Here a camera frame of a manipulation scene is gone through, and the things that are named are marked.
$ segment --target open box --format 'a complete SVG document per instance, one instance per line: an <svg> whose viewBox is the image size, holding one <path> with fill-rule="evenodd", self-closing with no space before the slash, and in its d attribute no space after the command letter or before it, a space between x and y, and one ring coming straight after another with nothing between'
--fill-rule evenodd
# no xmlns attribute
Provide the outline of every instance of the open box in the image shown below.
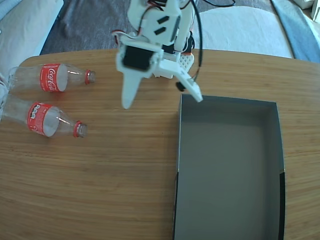
<svg viewBox="0 0 320 240"><path fill-rule="evenodd" d="M275 102L183 94L174 240L282 240L285 170Z"/></svg>

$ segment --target empty plastic bottle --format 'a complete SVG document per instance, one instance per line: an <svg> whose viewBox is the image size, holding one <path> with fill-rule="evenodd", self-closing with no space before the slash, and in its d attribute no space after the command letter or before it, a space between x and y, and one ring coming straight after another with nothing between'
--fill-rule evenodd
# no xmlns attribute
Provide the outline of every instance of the empty plastic bottle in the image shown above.
<svg viewBox="0 0 320 240"><path fill-rule="evenodd" d="M85 137L88 127L81 121L73 121L58 107L22 100L8 94L2 119L28 127L32 132L52 138L58 136Z"/></svg>
<svg viewBox="0 0 320 240"><path fill-rule="evenodd" d="M95 80L96 72L64 63L14 67L8 78L10 91L34 89L45 92L64 92L74 86L92 84Z"/></svg>

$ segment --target white 3d-printed part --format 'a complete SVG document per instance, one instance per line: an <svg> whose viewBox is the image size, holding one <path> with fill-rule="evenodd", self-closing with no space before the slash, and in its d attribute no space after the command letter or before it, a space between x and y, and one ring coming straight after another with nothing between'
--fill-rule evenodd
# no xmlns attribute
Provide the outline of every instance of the white 3d-printed part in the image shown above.
<svg viewBox="0 0 320 240"><path fill-rule="evenodd" d="M189 72L190 68L195 62L195 56L191 55L183 55L181 54L179 65L186 71Z"/></svg>

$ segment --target red bottle label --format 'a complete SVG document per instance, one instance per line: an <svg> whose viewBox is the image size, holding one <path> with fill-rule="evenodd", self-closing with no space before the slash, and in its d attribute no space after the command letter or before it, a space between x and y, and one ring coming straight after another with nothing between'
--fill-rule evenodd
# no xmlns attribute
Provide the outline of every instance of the red bottle label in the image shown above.
<svg viewBox="0 0 320 240"><path fill-rule="evenodd" d="M50 104L35 102L30 107L27 116L28 128L37 134L45 136L44 121L48 110L52 107Z"/></svg>
<svg viewBox="0 0 320 240"><path fill-rule="evenodd" d="M45 92L61 92L57 84L57 74L60 64L45 64L40 72L40 85Z"/></svg>

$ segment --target wood grain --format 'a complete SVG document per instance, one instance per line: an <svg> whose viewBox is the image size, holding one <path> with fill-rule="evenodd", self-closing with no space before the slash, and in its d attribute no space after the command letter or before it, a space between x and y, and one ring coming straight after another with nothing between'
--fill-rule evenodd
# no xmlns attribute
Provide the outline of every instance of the wood grain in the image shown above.
<svg viewBox="0 0 320 240"><path fill-rule="evenodd" d="M97 73L96 84L21 98L53 103L88 137L47 139L0 124L1 240L169 240L177 150L175 80L145 79L121 107L115 50L32 57ZM205 95L278 103L286 167L285 239L320 239L320 65L227 51L204 53Z"/></svg>

